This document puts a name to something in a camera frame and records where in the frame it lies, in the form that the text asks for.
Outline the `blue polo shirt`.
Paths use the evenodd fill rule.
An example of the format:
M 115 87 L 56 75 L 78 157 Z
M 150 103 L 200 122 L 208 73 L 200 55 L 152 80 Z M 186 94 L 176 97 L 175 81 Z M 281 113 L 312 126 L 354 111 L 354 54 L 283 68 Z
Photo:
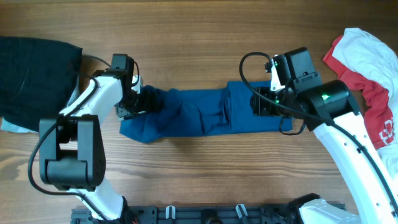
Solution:
M 292 120 L 256 116 L 252 91 L 239 81 L 212 90 L 161 90 L 146 85 L 144 91 L 158 97 L 160 111 L 121 122 L 120 134 L 143 143 L 168 137 L 290 131 Z

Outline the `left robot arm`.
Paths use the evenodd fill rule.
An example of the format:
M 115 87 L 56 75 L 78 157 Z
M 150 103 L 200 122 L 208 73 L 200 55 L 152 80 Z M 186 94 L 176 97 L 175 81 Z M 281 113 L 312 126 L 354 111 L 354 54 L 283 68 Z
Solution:
M 134 119 L 160 109 L 158 97 L 142 89 L 137 63 L 126 54 L 114 54 L 111 64 L 90 77 L 89 87 L 53 119 L 41 119 L 40 139 L 29 161 L 39 156 L 44 184 L 54 195 L 73 195 L 88 208 L 93 223 L 137 223 L 126 199 L 105 178 L 106 157 L 100 124 L 111 109 L 121 120 Z

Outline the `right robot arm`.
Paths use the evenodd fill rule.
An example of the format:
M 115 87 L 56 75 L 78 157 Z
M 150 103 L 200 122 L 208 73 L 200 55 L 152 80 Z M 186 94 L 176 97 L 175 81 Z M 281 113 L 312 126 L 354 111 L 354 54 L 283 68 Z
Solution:
M 348 87 L 339 80 L 323 83 L 305 47 L 274 57 L 253 55 L 267 59 L 271 74 L 269 88 L 245 83 L 253 93 L 253 113 L 301 119 L 331 155 L 358 209 L 354 215 L 306 195 L 290 204 L 298 223 L 397 223 L 397 190 Z

